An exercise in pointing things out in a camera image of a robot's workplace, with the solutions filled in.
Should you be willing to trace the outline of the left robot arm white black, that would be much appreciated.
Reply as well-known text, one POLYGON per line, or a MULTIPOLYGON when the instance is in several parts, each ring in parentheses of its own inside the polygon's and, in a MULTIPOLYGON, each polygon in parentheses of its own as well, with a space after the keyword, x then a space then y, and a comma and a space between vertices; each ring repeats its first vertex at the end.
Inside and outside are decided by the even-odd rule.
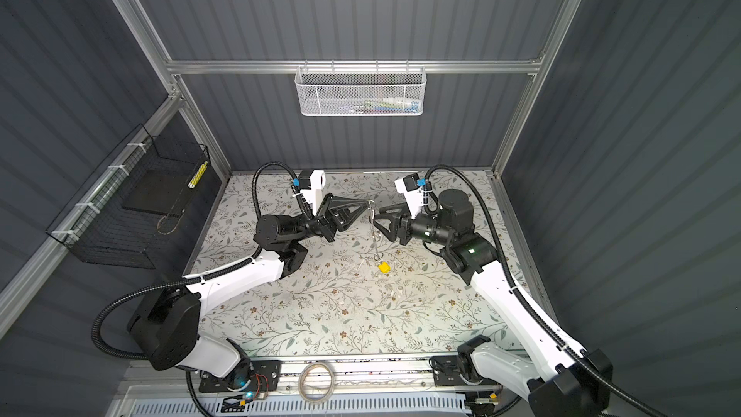
POLYGON ((152 368, 198 370, 227 378, 241 387, 251 380, 251 360, 233 340, 219 340, 200 330, 201 318, 230 299, 295 273, 308 249, 304 239, 335 241, 370 206, 367 201, 324 197, 318 213, 265 214, 258 219, 254 241, 260 254, 217 270, 189 276, 187 285, 144 295, 129 322, 129 334, 152 368))

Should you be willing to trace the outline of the yellow key tag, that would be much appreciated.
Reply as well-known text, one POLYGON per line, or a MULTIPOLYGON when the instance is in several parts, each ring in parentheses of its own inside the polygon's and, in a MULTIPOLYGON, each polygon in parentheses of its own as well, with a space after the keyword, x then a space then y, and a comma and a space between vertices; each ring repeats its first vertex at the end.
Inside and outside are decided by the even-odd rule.
POLYGON ((381 264, 380 264, 380 265, 378 266, 378 269, 379 269, 379 270, 380 270, 380 271, 381 271, 381 272, 382 272, 383 274, 388 274, 388 273, 389 273, 389 272, 391 271, 391 266, 390 266, 390 265, 389 265, 389 264, 388 264, 387 262, 382 262, 382 263, 381 263, 381 264))

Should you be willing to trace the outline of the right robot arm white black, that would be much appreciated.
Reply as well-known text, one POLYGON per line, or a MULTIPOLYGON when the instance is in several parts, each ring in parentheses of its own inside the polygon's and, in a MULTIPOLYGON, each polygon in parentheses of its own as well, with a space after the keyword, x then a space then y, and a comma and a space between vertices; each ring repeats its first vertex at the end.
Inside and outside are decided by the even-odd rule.
POLYGON ((467 194, 443 191, 434 215, 424 212, 422 191, 405 199, 377 212, 374 227, 401 245, 411 239, 439 245, 451 271, 496 311, 528 354, 521 358, 479 335, 458 349, 461 376, 503 385, 536 416, 596 416, 607 409, 610 391, 595 375, 611 378, 610 360, 601 351, 585 351, 523 292, 495 245, 476 231, 467 194))

